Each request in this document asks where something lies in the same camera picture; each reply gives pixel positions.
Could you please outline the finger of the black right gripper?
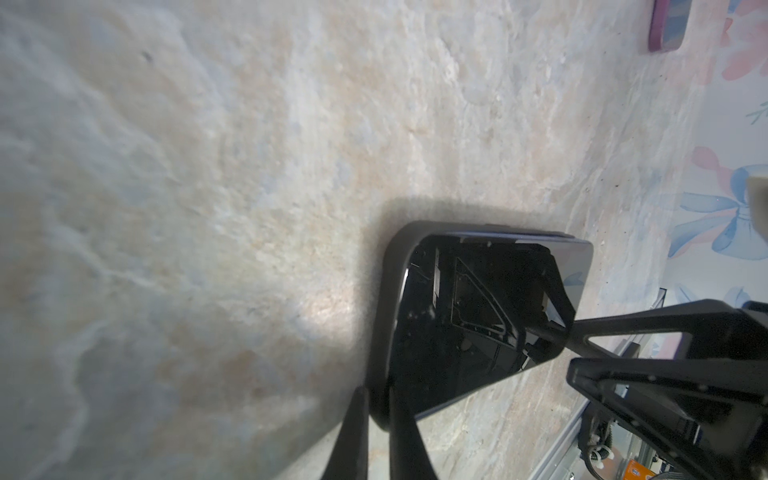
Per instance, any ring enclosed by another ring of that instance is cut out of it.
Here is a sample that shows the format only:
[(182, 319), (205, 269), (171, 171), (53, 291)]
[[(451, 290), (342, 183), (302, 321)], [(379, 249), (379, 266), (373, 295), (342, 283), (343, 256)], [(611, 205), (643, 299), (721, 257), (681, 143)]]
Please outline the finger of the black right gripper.
[(699, 300), (626, 315), (579, 320), (561, 332), (541, 319), (533, 333), (582, 358), (613, 359), (618, 355), (590, 342), (592, 337), (680, 333), (676, 359), (765, 360), (767, 314), (747, 303), (734, 308), (719, 300)]
[(567, 381), (693, 479), (767, 476), (764, 360), (578, 358)]

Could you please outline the pink edged phone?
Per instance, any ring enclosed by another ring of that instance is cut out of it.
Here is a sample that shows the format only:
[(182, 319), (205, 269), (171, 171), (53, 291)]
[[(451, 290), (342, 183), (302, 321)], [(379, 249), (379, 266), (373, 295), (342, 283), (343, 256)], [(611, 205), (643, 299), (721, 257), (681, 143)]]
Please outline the pink edged phone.
[(655, 0), (648, 36), (650, 52), (670, 52), (681, 47), (692, 0)]

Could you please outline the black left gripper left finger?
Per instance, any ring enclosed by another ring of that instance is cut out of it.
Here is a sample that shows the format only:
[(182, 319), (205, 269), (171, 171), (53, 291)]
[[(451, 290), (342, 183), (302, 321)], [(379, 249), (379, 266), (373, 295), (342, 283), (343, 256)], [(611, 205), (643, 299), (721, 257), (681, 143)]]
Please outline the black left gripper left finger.
[(369, 390), (358, 387), (326, 464), (322, 480), (366, 480), (368, 476)]

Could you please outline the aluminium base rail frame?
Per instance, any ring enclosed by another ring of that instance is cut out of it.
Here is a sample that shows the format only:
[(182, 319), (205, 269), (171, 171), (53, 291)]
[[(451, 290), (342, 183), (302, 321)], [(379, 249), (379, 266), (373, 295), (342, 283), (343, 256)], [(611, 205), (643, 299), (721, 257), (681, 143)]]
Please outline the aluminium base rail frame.
[[(606, 345), (614, 346), (612, 353), (624, 357), (630, 353), (638, 354), (649, 342), (652, 342), (649, 334), (624, 335), (604, 341)], [(529, 479), (594, 479), (584, 463), (579, 447), (583, 416), (589, 409), (588, 400), (578, 405), (576, 413), (545, 452)]]

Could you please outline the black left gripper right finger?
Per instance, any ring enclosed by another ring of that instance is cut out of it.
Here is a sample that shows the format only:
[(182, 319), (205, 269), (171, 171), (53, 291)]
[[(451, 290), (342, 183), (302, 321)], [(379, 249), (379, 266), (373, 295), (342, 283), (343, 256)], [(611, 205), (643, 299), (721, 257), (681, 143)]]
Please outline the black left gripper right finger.
[(389, 390), (389, 461), (392, 480), (437, 480), (404, 394)]

